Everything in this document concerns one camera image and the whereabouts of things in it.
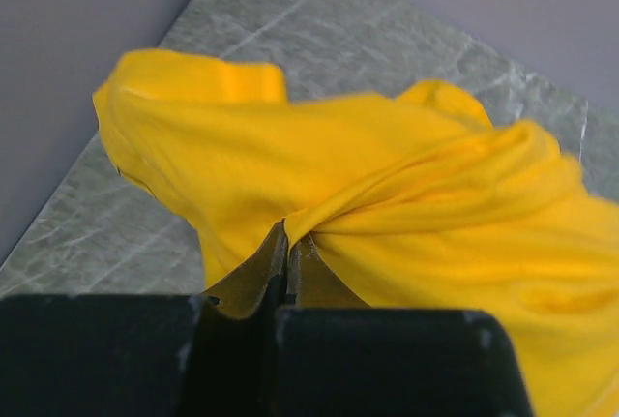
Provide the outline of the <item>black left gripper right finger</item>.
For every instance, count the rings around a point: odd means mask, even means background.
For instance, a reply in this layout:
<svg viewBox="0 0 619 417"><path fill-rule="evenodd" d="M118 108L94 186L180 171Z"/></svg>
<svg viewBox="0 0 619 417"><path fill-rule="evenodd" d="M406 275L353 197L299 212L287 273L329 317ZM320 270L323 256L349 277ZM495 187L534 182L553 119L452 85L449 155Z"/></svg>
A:
<svg viewBox="0 0 619 417"><path fill-rule="evenodd" d="M491 315L378 309L310 238L291 250L276 321L279 416L529 416L512 343Z"/></svg>

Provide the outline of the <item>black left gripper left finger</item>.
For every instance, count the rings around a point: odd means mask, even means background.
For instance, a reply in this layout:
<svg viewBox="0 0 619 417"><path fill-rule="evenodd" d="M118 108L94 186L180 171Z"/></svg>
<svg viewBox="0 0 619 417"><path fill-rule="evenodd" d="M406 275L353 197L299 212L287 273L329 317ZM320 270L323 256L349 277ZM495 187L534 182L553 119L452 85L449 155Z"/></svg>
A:
<svg viewBox="0 0 619 417"><path fill-rule="evenodd" d="M265 416L281 223L200 294L21 294L1 302L5 416Z"/></svg>

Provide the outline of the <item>yellow cartoon pillowcase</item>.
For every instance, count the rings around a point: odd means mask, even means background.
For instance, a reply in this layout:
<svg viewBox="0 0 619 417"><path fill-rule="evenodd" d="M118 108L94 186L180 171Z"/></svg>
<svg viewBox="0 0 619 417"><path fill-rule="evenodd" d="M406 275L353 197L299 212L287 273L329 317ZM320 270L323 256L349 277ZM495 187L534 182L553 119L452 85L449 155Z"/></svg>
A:
<svg viewBox="0 0 619 417"><path fill-rule="evenodd" d="M292 103L268 63L142 49L93 104L118 173L197 232L205 282L275 223L375 307L483 310L540 416L618 411L618 206L543 127L440 80Z"/></svg>

